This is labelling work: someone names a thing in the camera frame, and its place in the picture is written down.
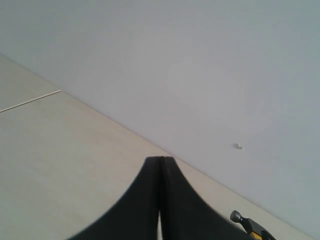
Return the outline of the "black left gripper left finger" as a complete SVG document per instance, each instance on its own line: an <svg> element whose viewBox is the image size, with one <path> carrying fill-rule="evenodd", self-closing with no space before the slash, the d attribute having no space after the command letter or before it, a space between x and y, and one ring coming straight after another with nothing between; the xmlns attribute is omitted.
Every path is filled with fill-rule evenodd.
<svg viewBox="0 0 320 240"><path fill-rule="evenodd" d="M159 220L159 156L147 157L126 192L71 240L156 240Z"/></svg>

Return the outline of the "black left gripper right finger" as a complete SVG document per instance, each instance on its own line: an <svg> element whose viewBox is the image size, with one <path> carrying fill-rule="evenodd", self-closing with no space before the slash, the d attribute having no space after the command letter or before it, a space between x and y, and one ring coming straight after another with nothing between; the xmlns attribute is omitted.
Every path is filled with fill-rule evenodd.
<svg viewBox="0 0 320 240"><path fill-rule="evenodd" d="M212 209L173 157L160 158L159 212L164 240L251 240Z"/></svg>

